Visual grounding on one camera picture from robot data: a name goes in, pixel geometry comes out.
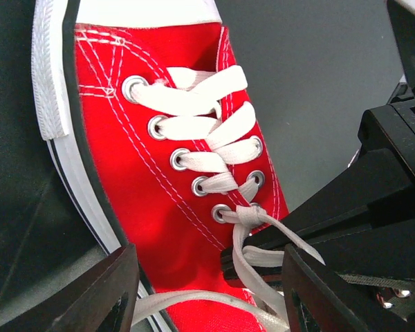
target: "white stitching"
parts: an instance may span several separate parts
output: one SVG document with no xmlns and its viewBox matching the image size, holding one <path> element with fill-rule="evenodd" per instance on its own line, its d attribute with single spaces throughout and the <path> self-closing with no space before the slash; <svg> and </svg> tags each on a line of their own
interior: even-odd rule
<svg viewBox="0 0 415 332">
<path fill-rule="evenodd" d="M 87 95 L 92 97 L 101 97 L 101 98 L 113 98 L 113 95 L 98 95 L 97 93 L 89 93 L 89 92 L 79 92 L 79 95 Z"/>
<path fill-rule="evenodd" d="M 102 33 L 102 32 L 100 32 L 100 31 L 97 31 L 97 30 L 88 30 L 88 29 L 75 29 L 75 31 L 77 32 L 77 33 L 94 33 L 94 34 L 96 34 L 96 35 L 100 35 L 100 36 L 110 36 L 110 37 L 118 37 L 118 36 L 115 36 L 115 35 L 111 35 L 110 33 Z"/>
<path fill-rule="evenodd" d="M 225 27 L 222 26 L 221 27 L 221 32 L 220 32 L 220 39 L 219 39 L 219 48 L 216 50 L 216 65 L 215 65 L 215 69 L 216 71 L 219 71 L 219 62 L 220 62 L 220 50 L 221 50 L 221 41 L 223 40 L 223 33 L 224 33 Z"/>
<path fill-rule="evenodd" d="M 229 51 L 229 48 L 230 48 L 229 35 L 226 35 L 226 39 L 224 41 L 224 44 L 225 44 L 225 56 L 226 56 L 225 62 L 227 64 L 227 66 L 230 66 L 230 63 L 229 63 L 229 52 L 228 52 Z M 233 113 L 233 108 L 232 108 L 232 94 L 229 94 L 226 98 L 227 98 L 227 101 L 229 103 L 229 106 L 228 106 L 228 111 L 230 112 L 230 114 L 228 114 L 228 117 L 229 117 Z"/>
<path fill-rule="evenodd" d="M 281 214 L 280 205 L 281 205 L 282 200 L 281 200 L 281 197 L 280 197 L 280 193 L 282 192 L 282 187 L 279 183 L 278 175 L 277 175 L 277 172 L 275 171 L 275 167 L 274 167 L 272 161 L 270 162 L 270 164 L 272 165 L 272 169 L 273 169 L 273 172 L 274 172 L 274 178 L 275 178 L 274 181 L 275 181 L 275 185 L 277 187 L 277 191 L 276 191 L 276 193 L 277 193 L 277 209 L 276 209 L 276 211 L 277 211 L 277 220 L 279 220 L 280 219 L 280 214 Z"/>
<path fill-rule="evenodd" d="M 241 206 L 249 206 L 249 203 L 244 199 L 243 196 L 239 196 L 237 192 L 231 192 L 230 195 L 235 197 L 237 205 L 241 205 Z"/>
<path fill-rule="evenodd" d="M 112 83 L 112 72 L 113 72 L 113 65 L 116 62 L 116 47 L 112 48 L 112 62 L 111 62 L 111 71 L 109 71 L 109 84 Z"/>
<path fill-rule="evenodd" d="M 107 89 L 107 87 L 105 86 L 95 86 L 95 85 L 83 85 L 83 84 L 78 84 L 78 86 L 80 88 L 88 88 L 88 89 Z"/>
<path fill-rule="evenodd" d="M 233 192 L 228 192 L 228 199 L 232 202 L 232 204 L 235 205 L 235 208 L 240 205 L 237 201 L 237 199 L 235 198 L 235 196 L 233 196 Z"/>
<path fill-rule="evenodd" d="M 272 177 L 272 192 L 273 192 L 273 210 L 272 210 L 272 217 L 274 217 L 275 219 L 278 220 L 278 216 L 279 216 L 279 195 L 278 195 L 278 190 L 277 190 L 277 184 L 276 184 L 276 180 L 275 180 L 275 170 L 272 164 L 272 160 L 270 159 L 269 156 L 269 152 L 268 152 L 268 147 L 267 145 L 264 147 L 264 149 L 266 150 L 266 156 L 269 160 L 269 168 L 270 168 L 270 176 Z"/>
<path fill-rule="evenodd" d="M 125 54 L 125 48 L 122 47 L 122 52 L 120 54 L 120 62 L 118 64 L 118 73 L 117 73 L 117 80 L 116 80 L 115 86 L 118 86 L 118 82 L 120 81 L 120 76 L 121 76 L 121 73 L 122 73 L 122 63 L 123 63 L 123 56 L 124 56 L 124 54 Z"/>
<path fill-rule="evenodd" d="M 152 68 L 152 66 L 149 64 L 149 62 L 146 60 L 146 59 L 144 59 L 143 57 L 141 57 L 141 56 L 139 56 L 139 54 L 137 54 L 137 53 L 135 53 L 134 51 L 132 51 L 128 46 L 126 46 L 126 48 L 132 53 L 132 54 L 134 54 L 134 55 L 136 55 L 137 57 L 139 57 L 142 61 L 144 61 L 145 63 L 146 63 L 146 65 L 155 73 L 155 75 L 157 75 L 157 77 L 160 77 L 160 76 L 162 76 L 162 77 L 164 77 L 165 78 L 165 80 L 167 81 L 167 83 L 169 83 L 169 80 L 167 79 L 167 75 L 166 75 L 166 73 L 165 73 L 165 71 L 158 65 L 158 63 L 157 63 L 157 61 L 155 61 L 155 59 L 148 53 L 148 52 L 146 52 L 145 50 L 143 50 L 141 47 L 139 47 L 139 45 L 136 45 L 136 44 L 134 44 L 134 43 L 131 43 L 130 41 L 126 41 L 126 45 L 132 45 L 133 47 L 135 47 L 135 48 L 137 48 L 143 55 L 146 55 L 151 61 L 152 61 L 152 63 L 153 64 L 155 64 L 155 66 L 156 66 L 156 69 L 158 70 L 158 72 L 160 72 L 160 74 L 159 73 L 157 73 L 157 70 L 156 69 L 154 69 L 154 68 Z"/>
<path fill-rule="evenodd" d="M 114 29 L 117 30 L 119 33 L 124 33 L 124 34 L 126 34 L 130 37 L 133 37 L 133 35 L 129 31 L 126 31 L 126 30 L 121 29 L 121 28 L 114 28 Z"/>
<path fill-rule="evenodd" d="M 101 63 L 101 61 L 100 61 L 100 59 L 99 59 L 99 57 L 98 57 L 98 54 L 95 52 L 95 50 L 93 49 L 93 47 L 92 47 L 92 45 L 89 43 L 89 45 L 90 45 L 90 47 L 91 47 L 91 50 L 93 51 L 93 53 L 94 53 L 94 55 L 97 57 L 97 61 L 98 61 L 98 64 L 100 65 L 100 68 L 102 68 L 102 63 Z M 86 56 L 86 54 L 85 54 L 85 52 L 84 52 L 84 50 L 83 50 L 83 48 L 82 48 L 82 46 L 80 45 L 80 43 L 79 43 L 79 46 L 80 46 L 80 48 L 82 49 L 82 52 L 84 53 L 84 56 L 85 56 L 85 58 L 86 58 L 86 60 L 88 61 L 88 63 L 91 65 L 91 68 L 93 69 L 93 71 L 94 71 L 94 73 L 95 73 L 95 75 L 96 75 L 96 77 L 97 77 L 97 79 L 99 80 L 99 82 L 101 83 L 101 80 L 100 80 L 100 78 L 98 77 L 98 74 L 97 74 L 97 72 L 96 72 L 96 70 L 95 70 L 95 67 L 93 67 L 93 65 L 92 65 L 92 63 L 91 63 L 91 60 Z M 145 60 L 145 59 L 143 59 L 141 56 L 139 56 L 137 53 L 135 53 L 135 52 L 133 52 L 130 48 L 128 48 L 128 50 L 132 53 L 132 54 L 134 54 L 135 56 L 137 56 L 138 58 L 140 58 L 140 59 L 142 59 L 144 62 L 147 62 L 147 60 Z M 153 72 L 159 77 L 160 75 L 159 74 L 157 74 L 157 72 L 152 68 L 152 67 L 150 67 L 152 70 L 153 70 Z M 121 111 L 123 112 L 123 114 L 124 114 L 124 117 L 126 118 L 126 120 L 128 121 L 128 123 L 129 123 L 129 127 L 131 128 L 131 130 L 133 131 L 133 134 L 135 135 L 135 137 L 137 138 L 137 140 L 138 140 L 138 142 L 143 146 L 143 148 L 144 148 L 144 150 L 145 150 L 145 152 L 149 155 L 149 158 L 150 158 L 150 161 L 154 164 L 154 166 L 155 166 L 155 168 L 161 173 L 161 176 L 164 178 L 164 180 L 168 183 L 168 185 L 171 187 L 171 189 L 175 192 L 175 194 L 177 195 L 177 197 L 181 200 L 181 203 L 183 203 L 183 205 L 195 216 L 195 218 L 196 218 L 196 220 L 201 224 L 201 226 L 203 227 L 203 228 L 205 228 L 205 230 L 212 236 L 212 238 L 222 247 L 222 248 L 224 248 L 224 245 L 209 231 L 209 229 L 201 222 L 201 220 L 197 217 L 197 215 L 195 214 L 195 212 L 191 209 L 191 207 L 183 200 L 183 198 L 180 196 L 180 194 L 175 190 L 175 188 L 172 186 L 172 184 L 169 182 L 169 180 L 167 179 L 167 177 L 164 175 L 164 173 L 160 170 L 160 168 L 157 166 L 157 164 L 156 164 L 156 162 L 155 162 L 155 160 L 152 158 L 152 156 L 151 156 L 151 154 L 149 153 L 149 151 L 147 150 L 147 148 L 146 148 L 146 146 L 142 143 L 142 141 L 141 141 L 141 139 L 138 137 L 138 135 L 137 135 L 137 133 L 136 133 L 136 131 L 135 131 L 135 129 L 133 128 L 133 126 L 132 126 L 132 124 L 131 124 L 131 122 L 130 122 L 130 119 L 129 119 L 129 117 L 127 116 L 127 114 L 125 113 L 125 110 L 123 109 L 123 107 L 122 107 L 122 105 L 121 105 L 121 103 L 120 103 L 120 101 L 119 101 L 119 99 L 118 99 L 118 96 L 116 95 L 116 100 L 118 101 L 118 104 L 119 104 L 119 107 L 120 107 L 120 109 L 121 109 Z M 147 164 L 146 163 L 146 161 L 145 161 L 145 159 L 140 155 L 140 152 L 139 152 L 139 150 L 137 149 L 137 147 L 135 146 L 135 144 L 133 143 L 133 140 L 131 139 L 131 137 L 130 137 L 130 135 L 129 135 L 129 133 L 125 130 L 125 132 L 126 132 L 126 134 L 128 135 L 128 137 L 129 137 L 129 140 L 131 141 L 131 143 L 132 143 L 132 145 L 133 145 L 133 147 L 137 150 L 137 152 L 138 152 L 138 154 L 139 154 L 139 156 L 143 159 L 143 161 L 145 162 L 145 164 Z M 152 174 L 154 174 L 155 176 L 156 176 L 156 174 L 152 171 L 152 169 L 149 167 L 149 164 L 147 164 L 147 166 L 148 166 L 148 168 L 149 168 L 149 170 L 152 172 Z M 181 209 L 181 211 L 186 215 L 186 213 L 183 211 L 183 209 L 181 208 L 181 206 L 175 201 L 175 199 L 174 199 L 174 197 L 166 190 L 166 188 L 163 186 L 163 184 L 161 183 L 161 181 L 160 181 L 160 179 L 156 176 L 156 178 L 157 178 L 157 180 L 158 180 L 158 182 L 160 183 L 160 185 L 162 186 L 162 188 L 163 189 L 165 189 L 165 191 L 169 194 L 169 196 L 172 198 L 172 200 L 177 204 L 177 206 Z M 194 221 L 191 219 L 191 218 L 189 218 L 188 217 L 188 215 L 186 215 L 186 217 L 196 226 L 196 228 L 198 229 L 198 230 L 200 230 L 200 232 L 201 232 L 201 234 L 209 241 L 209 242 L 211 242 L 216 248 L 218 248 L 219 250 L 221 250 L 215 243 L 213 243 L 209 238 L 208 238 L 208 236 L 194 223 Z"/>
<path fill-rule="evenodd" d="M 222 62 L 223 62 L 223 69 L 229 64 L 229 55 L 226 50 L 226 41 L 228 40 L 228 35 L 225 35 L 225 39 L 223 42 L 223 54 L 222 54 Z M 225 110 L 225 118 L 228 119 L 230 117 L 229 113 L 232 113 L 232 94 L 229 94 L 225 97 L 225 104 L 226 104 L 226 110 Z M 234 176 L 235 174 L 235 166 L 230 166 L 230 172 Z"/>
<path fill-rule="evenodd" d="M 90 42 L 90 43 L 101 43 L 101 44 L 109 44 L 109 45 L 115 45 L 115 46 L 123 46 L 123 44 L 121 43 L 121 39 L 111 41 L 111 40 L 107 40 L 107 39 L 76 37 L 75 40 L 78 41 L 78 42 L 82 42 L 82 41 L 86 40 L 87 42 Z"/>
<path fill-rule="evenodd" d="M 204 147 L 204 144 L 202 141 L 193 140 L 192 142 L 194 142 L 195 147 L 198 151 L 208 151 L 208 149 Z"/>
<path fill-rule="evenodd" d="M 91 60 L 87 57 L 87 55 L 86 55 L 86 53 L 85 53 L 85 51 L 84 51 L 84 49 L 82 48 L 82 46 L 80 45 L 80 43 L 79 43 L 79 47 L 80 47 L 80 49 L 82 50 L 82 52 L 83 52 L 83 55 L 84 55 L 84 57 L 86 58 L 86 60 L 87 60 L 87 62 L 89 63 L 89 65 L 91 66 L 91 68 L 92 68 L 92 70 L 93 70 L 93 72 L 95 73 L 95 76 L 97 77 L 97 80 L 101 83 L 101 80 L 100 80 L 100 78 L 98 77 L 98 74 L 97 74 L 97 71 L 95 70 L 95 67 L 92 65 L 92 63 L 91 63 Z M 120 101 L 119 101 L 119 99 L 118 98 L 116 98 L 116 100 L 117 100 L 117 102 L 118 102 L 118 104 L 119 104 L 119 107 L 120 107 L 120 109 L 121 109 L 121 111 L 124 113 L 124 116 L 125 117 L 127 117 L 126 116 L 126 113 L 125 113 L 125 111 L 124 111 L 124 109 L 122 108 L 122 105 L 121 105 L 121 103 L 120 103 Z M 168 193 L 168 195 L 169 195 L 169 197 L 175 202 L 175 204 L 177 205 L 177 207 L 181 210 L 181 212 L 192 222 L 192 224 L 201 232 L 201 234 L 210 242 L 210 243 L 212 243 L 212 245 L 213 246 L 215 246 L 217 249 L 219 249 L 219 250 L 222 250 L 222 248 L 224 248 L 224 246 L 216 239 L 216 241 L 220 244 L 220 246 L 221 247 L 219 247 L 218 245 L 216 245 L 214 242 L 212 242 L 212 240 L 211 239 L 209 239 L 206 235 L 205 235 L 205 233 L 193 222 L 193 220 L 186 214 L 186 212 L 183 210 L 183 208 L 178 204 L 178 202 L 175 200 L 175 198 L 171 195 L 171 193 L 167 190 L 167 188 L 163 185 L 163 183 L 161 182 L 161 180 L 157 177 L 157 175 L 156 175 L 156 173 L 153 171 L 153 169 L 150 167 L 150 165 L 149 165 L 149 163 L 143 158 L 143 156 L 141 155 L 141 153 L 140 153 L 140 151 L 138 150 L 138 148 L 137 148 L 137 146 L 135 145 L 135 143 L 133 142 L 133 140 L 132 140 L 132 137 L 129 135 L 129 132 L 126 130 L 126 128 L 125 128 L 125 126 L 123 125 L 123 123 L 122 123 L 122 121 L 120 120 L 120 118 L 118 117 L 118 114 L 117 114 L 117 111 L 114 109 L 114 107 L 113 107 L 113 104 L 112 104 L 112 101 L 109 101 L 109 104 L 111 105 L 111 108 L 112 108 L 112 111 L 113 111 L 113 113 L 114 113 L 114 115 L 116 116 L 116 119 L 117 119 L 117 121 L 120 123 L 120 125 L 121 125 L 121 127 L 122 127 L 122 129 L 123 129 L 123 131 L 127 134 L 127 136 L 128 136 L 128 139 L 129 139 L 129 141 L 131 142 L 131 144 L 132 144 L 132 146 L 133 146 L 133 148 L 137 151 L 137 153 L 138 153 L 138 155 L 139 155 L 139 157 L 143 160 L 143 162 L 145 163 L 145 165 L 147 166 L 147 168 L 149 169 L 149 171 L 156 177 L 156 179 L 157 179 L 157 181 L 158 181 L 158 183 L 160 184 L 160 186 Z"/>
</svg>

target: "shoe tongue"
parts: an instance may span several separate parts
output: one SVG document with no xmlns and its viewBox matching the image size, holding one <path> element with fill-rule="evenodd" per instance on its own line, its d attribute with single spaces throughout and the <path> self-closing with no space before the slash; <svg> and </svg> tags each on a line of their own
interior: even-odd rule
<svg viewBox="0 0 415 332">
<path fill-rule="evenodd" d="M 135 29 L 166 67 L 186 67 L 195 71 L 216 71 L 217 51 L 222 35 L 220 23 Z"/>
</svg>

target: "red canvas upper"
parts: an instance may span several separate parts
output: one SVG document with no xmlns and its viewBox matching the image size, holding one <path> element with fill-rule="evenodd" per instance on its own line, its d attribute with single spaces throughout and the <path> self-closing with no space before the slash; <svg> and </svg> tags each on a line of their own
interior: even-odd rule
<svg viewBox="0 0 415 332">
<path fill-rule="evenodd" d="M 154 110 L 125 100 L 121 85 L 131 75 L 149 83 L 165 80 L 174 87 L 169 66 L 221 71 L 236 64 L 228 30 L 220 24 L 156 29 L 76 26 L 76 65 L 87 140 L 104 190 L 127 237 L 135 243 L 139 262 L 159 293 L 202 289 L 227 293 L 252 303 L 246 290 L 223 280 L 220 253 L 232 245 L 232 225 L 211 217 L 216 204 L 248 203 L 238 191 L 197 197 L 192 181 L 201 175 L 171 168 L 177 148 L 210 151 L 204 140 L 154 140 L 147 124 Z M 223 120 L 249 100 L 245 91 L 221 101 Z M 244 138 L 257 135 L 256 124 Z M 241 185 L 251 171 L 266 182 L 256 195 L 270 215 L 287 214 L 284 197 L 266 146 L 257 159 L 230 170 Z M 223 304 L 186 302 L 168 309 L 179 331 L 263 331 L 248 313 Z"/>
</svg>

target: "white rubber sole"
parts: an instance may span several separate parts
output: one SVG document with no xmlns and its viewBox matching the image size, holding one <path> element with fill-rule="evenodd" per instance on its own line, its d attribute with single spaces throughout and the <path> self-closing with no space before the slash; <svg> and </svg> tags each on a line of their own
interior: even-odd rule
<svg viewBox="0 0 415 332">
<path fill-rule="evenodd" d="M 72 201 L 109 254 L 120 247 L 120 241 L 92 188 L 73 130 L 63 69 L 62 26 L 67 6 L 68 0 L 36 1 L 31 55 L 35 108 L 41 136 Z M 138 297 L 148 295 L 140 283 Z M 172 331 L 159 313 L 148 320 L 154 331 Z"/>
</svg>

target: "gray background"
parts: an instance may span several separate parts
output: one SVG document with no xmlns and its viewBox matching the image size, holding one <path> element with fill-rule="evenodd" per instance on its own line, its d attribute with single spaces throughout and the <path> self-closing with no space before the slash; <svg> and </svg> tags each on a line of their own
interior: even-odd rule
<svg viewBox="0 0 415 332">
<path fill-rule="evenodd" d="M 216 0 L 289 208 L 347 166 L 402 69 L 382 0 Z"/>
</svg>

